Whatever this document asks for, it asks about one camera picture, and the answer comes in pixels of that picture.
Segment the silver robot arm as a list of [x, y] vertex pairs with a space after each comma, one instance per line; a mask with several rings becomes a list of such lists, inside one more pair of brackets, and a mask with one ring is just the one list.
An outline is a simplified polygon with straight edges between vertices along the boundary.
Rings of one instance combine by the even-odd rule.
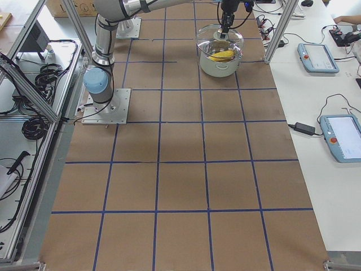
[[237, 75], [211, 77], [199, 67], [197, 31], [217, 21], [217, 6], [194, 1], [142, 14], [139, 38], [115, 41], [115, 84], [132, 90], [128, 121], [241, 119]]

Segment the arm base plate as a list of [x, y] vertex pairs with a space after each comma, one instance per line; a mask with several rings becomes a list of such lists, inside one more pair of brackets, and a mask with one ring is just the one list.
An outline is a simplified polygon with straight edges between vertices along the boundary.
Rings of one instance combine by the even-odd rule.
[[112, 125], [126, 124], [129, 111], [131, 89], [115, 89], [110, 103], [94, 103], [91, 95], [88, 95], [81, 123], [84, 125]]

